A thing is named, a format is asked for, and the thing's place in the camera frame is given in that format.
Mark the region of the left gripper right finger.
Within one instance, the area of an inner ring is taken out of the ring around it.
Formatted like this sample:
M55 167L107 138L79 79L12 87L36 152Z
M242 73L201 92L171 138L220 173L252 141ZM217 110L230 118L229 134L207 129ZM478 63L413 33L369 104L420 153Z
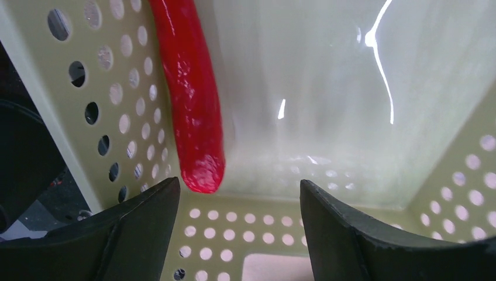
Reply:
M315 280L494 280L495 238L458 244L413 234L310 180L300 208Z

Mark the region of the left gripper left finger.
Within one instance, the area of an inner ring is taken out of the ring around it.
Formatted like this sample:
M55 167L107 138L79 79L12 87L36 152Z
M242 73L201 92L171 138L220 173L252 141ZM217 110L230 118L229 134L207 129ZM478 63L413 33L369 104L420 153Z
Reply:
M159 280L180 201L167 178L38 239L1 243L2 280Z

